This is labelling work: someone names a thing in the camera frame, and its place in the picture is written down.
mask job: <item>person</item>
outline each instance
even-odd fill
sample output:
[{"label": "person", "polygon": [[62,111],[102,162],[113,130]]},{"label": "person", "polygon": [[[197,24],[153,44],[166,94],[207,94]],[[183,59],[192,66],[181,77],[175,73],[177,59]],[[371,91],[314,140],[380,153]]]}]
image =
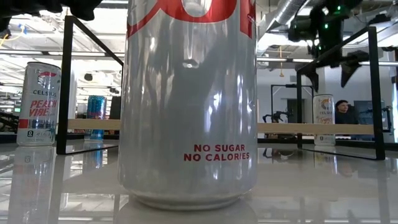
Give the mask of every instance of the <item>person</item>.
[{"label": "person", "polygon": [[336,103],[336,124],[359,124],[355,113],[349,110],[348,101],[339,100]]}]

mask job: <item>diet soda can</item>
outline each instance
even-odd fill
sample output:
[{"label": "diet soda can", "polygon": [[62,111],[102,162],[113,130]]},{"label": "diet soda can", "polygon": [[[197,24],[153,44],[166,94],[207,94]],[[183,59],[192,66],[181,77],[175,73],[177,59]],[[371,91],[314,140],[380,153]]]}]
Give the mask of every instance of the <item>diet soda can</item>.
[{"label": "diet soda can", "polygon": [[257,177],[254,0],[129,0],[119,181],[151,207],[227,206]]},{"label": "diet soda can", "polygon": [[[335,124],[335,101],[333,95],[323,94],[313,97],[313,120],[315,124]],[[334,134],[314,134],[316,146],[334,146]]]},{"label": "diet soda can", "polygon": [[61,69],[42,62],[29,62],[25,69],[17,143],[46,146],[55,142]]},{"label": "diet soda can", "polygon": [[[106,98],[105,96],[89,96],[87,104],[87,119],[105,119]],[[104,139],[104,130],[88,129],[86,130],[86,141],[102,141]]]}]

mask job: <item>ceiling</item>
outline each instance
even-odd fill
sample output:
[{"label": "ceiling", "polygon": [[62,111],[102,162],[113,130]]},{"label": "ceiling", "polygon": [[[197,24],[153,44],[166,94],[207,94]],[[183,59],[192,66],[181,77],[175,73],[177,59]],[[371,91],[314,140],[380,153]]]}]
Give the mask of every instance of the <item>ceiling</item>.
[{"label": "ceiling", "polygon": [[[278,2],[280,1],[256,1],[256,19],[258,26],[264,23],[264,18],[268,13],[277,9]],[[307,6],[310,7],[313,2],[314,0],[311,0]],[[382,2],[383,1],[379,0],[365,1],[364,4],[355,9],[355,11],[367,12],[381,10],[383,6],[390,4],[392,1],[384,1],[384,4]],[[94,12],[95,20],[82,22],[113,52],[122,57],[124,55],[126,33],[126,24],[124,21],[127,15],[127,1],[103,0]],[[59,14],[52,14],[47,11],[41,11],[40,13],[42,15],[41,17],[32,17],[24,14],[14,16],[11,20],[11,41],[4,41],[0,47],[0,83],[8,84],[8,86],[0,85],[0,99],[12,96],[18,100],[18,98],[21,97],[21,85],[24,79],[24,68],[27,62],[37,61],[61,66],[64,33],[63,18],[65,15],[70,14],[70,12],[67,8],[64,8],[63,12]],[[350,27],[359,27],[356,19],[350,19],[350,22],[347,22],[347,24],[349,24]],[[385,38],[382,40],[385,42],[385,45],[398,45],[394,40],[398,37],[396,36],[396,34],[398,34],[398,26],[390,24],[389,28],[389,33],[385,34]],[[120,91],[120,64],[111,58],[96,55],[95,52],[98,54],[98,52],[102,52],[102,50],[77,27],[75,27],[74,30],[73,51],[87,52],[85,55],[80,54],[74,56],[72,62],[72,68],[78,80],[78,103],[86,103],[88,95],[105,95],[110,100],[111,97],[116,94],[109,91],[109,86],[116,87]],[[267,45],[266,50],[261,52],[261,54],[268,55],[269,57],[310,58],[310,56],[307,55],[307,43],[280,42],[280,40],[281,38],[278,36],[276,38],[265,35],[260,36],[259,45],[264,41]],[[4,54],[2,50],[8,50],[8,54]],[[10,53],[10,50],[18,50],[17,53],[19,53],[19,55],[12,54],[13,52]],[[270,63],[270,65],[280,68],[279,63]],[[84,79],[84,74],[86,73],[92,73],[94,81],[86,81]],[[0,100],[0,109],[2,104],[6,103],[10,103],[10,101]]]}]

